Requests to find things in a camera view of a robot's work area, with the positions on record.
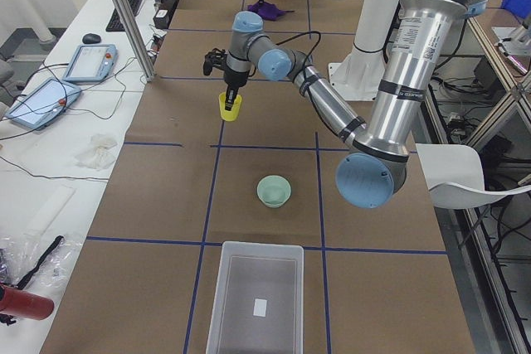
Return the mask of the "black computer mouse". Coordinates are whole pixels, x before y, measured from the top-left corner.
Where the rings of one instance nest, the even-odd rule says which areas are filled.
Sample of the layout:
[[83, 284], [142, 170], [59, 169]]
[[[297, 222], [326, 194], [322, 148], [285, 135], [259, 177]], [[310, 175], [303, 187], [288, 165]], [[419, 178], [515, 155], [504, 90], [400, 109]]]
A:
[[86, 45], [101, 43], [101, 36], [95, 33], [87, 33], [82, 37], [82, 43]]

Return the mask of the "teach pendant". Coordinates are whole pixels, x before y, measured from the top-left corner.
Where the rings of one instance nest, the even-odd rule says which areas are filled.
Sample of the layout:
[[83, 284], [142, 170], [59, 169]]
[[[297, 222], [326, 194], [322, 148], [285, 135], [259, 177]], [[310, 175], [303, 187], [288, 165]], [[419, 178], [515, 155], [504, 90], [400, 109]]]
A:
[[112, 44], [79, 45], [62, 79], [80, 85], [99, 83], [113, 70], [117, 55]]
[[29, 95], [17, 100], [4, 118], [28, 129], [43, 129], [76, 102], [81, 88], [63, 80], [49, 78]]

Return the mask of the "crumpled white tissue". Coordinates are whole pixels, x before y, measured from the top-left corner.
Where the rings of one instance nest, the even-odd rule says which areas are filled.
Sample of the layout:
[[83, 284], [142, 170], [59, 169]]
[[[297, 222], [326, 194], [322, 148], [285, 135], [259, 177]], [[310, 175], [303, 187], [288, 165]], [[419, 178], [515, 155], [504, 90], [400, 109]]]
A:
[[111, 149], [117, 146], [117, 141], [108, 134], [98, 133], [90, 138], [89, 145], [75, 155], [78, 166], [94, 170], [104, 170], [114, 164], [116, 156]]

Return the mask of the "translucent white plastic bin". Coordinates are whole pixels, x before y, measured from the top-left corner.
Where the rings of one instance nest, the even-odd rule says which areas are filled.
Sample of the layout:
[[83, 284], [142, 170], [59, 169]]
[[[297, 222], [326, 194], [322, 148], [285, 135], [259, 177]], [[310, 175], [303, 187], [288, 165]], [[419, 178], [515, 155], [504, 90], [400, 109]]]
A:
[[304, 250], [222, 244], [207, 353], [304, 351]]

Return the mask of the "black power adapter box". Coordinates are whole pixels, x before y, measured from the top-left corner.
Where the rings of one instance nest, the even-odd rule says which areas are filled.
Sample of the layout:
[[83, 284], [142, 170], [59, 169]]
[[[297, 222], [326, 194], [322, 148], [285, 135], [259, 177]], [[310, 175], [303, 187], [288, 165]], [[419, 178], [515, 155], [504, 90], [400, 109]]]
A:
[[164, 30], [168, 28], [169, 17], [168, 10], [160, 9], [153, 16], [153, 24], [157, 29]]

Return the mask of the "white foam strip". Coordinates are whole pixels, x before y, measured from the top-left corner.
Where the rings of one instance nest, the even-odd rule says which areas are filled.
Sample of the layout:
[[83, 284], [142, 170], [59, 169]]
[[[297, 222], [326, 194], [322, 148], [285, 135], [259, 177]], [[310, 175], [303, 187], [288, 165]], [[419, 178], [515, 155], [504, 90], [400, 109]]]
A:
[[76, 192], [74, 187], [59, 186], [31, 218], [25, 235], [43, 235]]

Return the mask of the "near teach pendant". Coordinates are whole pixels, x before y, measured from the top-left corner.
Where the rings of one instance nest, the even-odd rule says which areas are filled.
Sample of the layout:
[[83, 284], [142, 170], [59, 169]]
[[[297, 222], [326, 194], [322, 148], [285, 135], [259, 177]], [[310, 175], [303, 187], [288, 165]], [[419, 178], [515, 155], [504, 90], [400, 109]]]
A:
[[43, 129], [76, 102], [81, 88], [63, 80], [49, 78], [29, 95], [17, 100], [4, 118], [28, 129]]

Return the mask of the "red cylinder bottle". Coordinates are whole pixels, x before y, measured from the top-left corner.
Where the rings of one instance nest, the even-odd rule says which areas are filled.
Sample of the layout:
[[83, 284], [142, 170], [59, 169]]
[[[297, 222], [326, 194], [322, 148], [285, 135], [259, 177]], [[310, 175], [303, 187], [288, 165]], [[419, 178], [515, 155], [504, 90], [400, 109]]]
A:
[[55, 308], [50, 298], [1, 285], [1, 314], [33, 320], [48, 318]]

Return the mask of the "far teach pendant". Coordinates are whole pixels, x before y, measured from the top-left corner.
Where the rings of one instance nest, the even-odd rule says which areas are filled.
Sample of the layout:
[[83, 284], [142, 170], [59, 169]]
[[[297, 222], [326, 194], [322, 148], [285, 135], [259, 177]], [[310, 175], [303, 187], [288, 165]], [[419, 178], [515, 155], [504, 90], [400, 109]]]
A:
[[99, 83], [113, 70], [117, 55], [112, 44], [79, 45], [62, 79], [80, 85]]

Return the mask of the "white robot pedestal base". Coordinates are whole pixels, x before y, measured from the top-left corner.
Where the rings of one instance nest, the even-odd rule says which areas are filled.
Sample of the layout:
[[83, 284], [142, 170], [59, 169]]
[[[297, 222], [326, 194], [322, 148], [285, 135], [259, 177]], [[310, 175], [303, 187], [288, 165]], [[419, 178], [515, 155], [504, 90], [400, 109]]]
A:
[[329, 65], [330, 83], [346, 100], [375, 98], [385, 71], [383, 48], [392, 14], [387, 0], [363, 0], [350, 54]]

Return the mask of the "clear plastic bag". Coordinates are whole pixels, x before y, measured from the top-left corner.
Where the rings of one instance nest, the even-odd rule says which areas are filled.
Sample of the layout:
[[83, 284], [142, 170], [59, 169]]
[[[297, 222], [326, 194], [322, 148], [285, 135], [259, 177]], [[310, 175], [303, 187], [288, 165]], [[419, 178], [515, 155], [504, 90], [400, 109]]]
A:
[[43, 239], [40, 235], [1, 237], [1, 282], [12, 288], [63, 289], [82, 242], [76, 235]]

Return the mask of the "aluminium frame post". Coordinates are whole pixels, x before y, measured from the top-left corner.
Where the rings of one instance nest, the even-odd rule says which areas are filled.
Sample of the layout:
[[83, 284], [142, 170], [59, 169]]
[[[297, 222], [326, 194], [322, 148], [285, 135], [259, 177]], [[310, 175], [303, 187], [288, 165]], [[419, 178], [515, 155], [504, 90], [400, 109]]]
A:
[[120, 20], [123, 24], [124, 31], [128, 37], [134, 55], [137, 58], [140, 67], [144, 73], [147, 82], [151, 82], [155, 76], [154, 67], [149, 58], [148, 51], [144, 45], [144, 40], [141, 36], [138, 24], [135, 20], [132, 9], [128, 0], [112, 0]]

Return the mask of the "green bowl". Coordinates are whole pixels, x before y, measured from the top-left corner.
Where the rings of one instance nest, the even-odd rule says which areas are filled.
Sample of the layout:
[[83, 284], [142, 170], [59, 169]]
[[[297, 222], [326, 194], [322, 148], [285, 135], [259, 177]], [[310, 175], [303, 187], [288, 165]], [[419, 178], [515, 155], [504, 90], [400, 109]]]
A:
[[291, 185], [282, 176], [265, 176], [257, 184], [256, 195], [265, 206], [278, 208], [290, 199]]

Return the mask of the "purple cloth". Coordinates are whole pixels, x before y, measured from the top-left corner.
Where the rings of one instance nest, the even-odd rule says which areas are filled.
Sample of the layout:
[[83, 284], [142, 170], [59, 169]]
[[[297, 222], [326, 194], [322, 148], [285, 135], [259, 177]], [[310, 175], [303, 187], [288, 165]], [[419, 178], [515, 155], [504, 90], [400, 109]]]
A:
[[249, 12], [259, 15], [267, 21], [277, 21], [293, 10], [281, 10], [274, 3], [256, 2], [247, 6]]

